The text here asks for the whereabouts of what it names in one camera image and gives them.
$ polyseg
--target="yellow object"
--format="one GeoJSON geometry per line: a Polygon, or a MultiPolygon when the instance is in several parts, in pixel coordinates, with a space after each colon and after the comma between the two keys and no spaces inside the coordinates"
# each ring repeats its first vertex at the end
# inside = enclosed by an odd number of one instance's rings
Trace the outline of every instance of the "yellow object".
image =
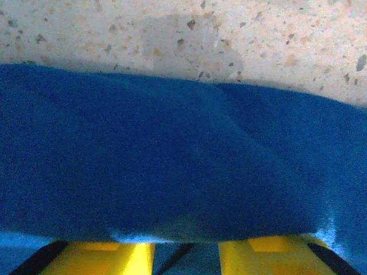
{"type": "Polygon", "coordinates": [[[306,241],[326,247],[304,235],[219,243],[222,275],[335,275],[306,241]]]}
{"type": "Polygon", "coordinates": [[[71,243],[41,275],[150,275],[153,243],[71,243]]]}
{"type": "MultiPolygon", "coordinates": [[[[263,237],[218,244],[222,275],[332,275],[307,246],[309,235],[263,237]]],[[[41,275],[151,275],[152,243],[71,243],[41,275]]]]}

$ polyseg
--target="speckled floor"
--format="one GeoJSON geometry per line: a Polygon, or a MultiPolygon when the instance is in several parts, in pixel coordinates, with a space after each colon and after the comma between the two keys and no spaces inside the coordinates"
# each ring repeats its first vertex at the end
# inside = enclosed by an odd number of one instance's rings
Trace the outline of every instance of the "speckled floor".
{"type": "Polygon", "coordinates": [[[363,0],[0,1],[1,62],[294,89],[364,105],[363,0]]]}

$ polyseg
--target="concrete floor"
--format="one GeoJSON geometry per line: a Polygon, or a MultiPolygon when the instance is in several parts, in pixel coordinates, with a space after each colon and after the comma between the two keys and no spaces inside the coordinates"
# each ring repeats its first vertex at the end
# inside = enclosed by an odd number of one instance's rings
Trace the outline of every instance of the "concrete floor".
{"type": "Polygon", "coordinates": [[[0,1],[0,60],[270,85],[365,105],[363,0],[0,1]]]}

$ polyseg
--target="folded cloth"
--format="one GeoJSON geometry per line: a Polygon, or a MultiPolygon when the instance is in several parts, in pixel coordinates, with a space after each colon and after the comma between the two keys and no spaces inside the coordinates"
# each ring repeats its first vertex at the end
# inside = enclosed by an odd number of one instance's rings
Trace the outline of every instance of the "folded cloth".
{"type": "Polygon", "coordinates": [[[367,113],[324,97],[0,65],[2,231],[159,242],[326,232],[365,261],[366,153],[367,113]]]}

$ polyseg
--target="blue cloth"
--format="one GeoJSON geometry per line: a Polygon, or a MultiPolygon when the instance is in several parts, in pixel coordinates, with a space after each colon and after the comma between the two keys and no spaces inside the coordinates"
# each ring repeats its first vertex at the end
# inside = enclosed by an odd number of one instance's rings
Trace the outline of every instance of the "blue cloth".
{"type": "Polygon", "coordinates": [[[251,85],[0,65],[0,229],[78,241],[329,230],[366,261],[367,114],[251,85]]]}

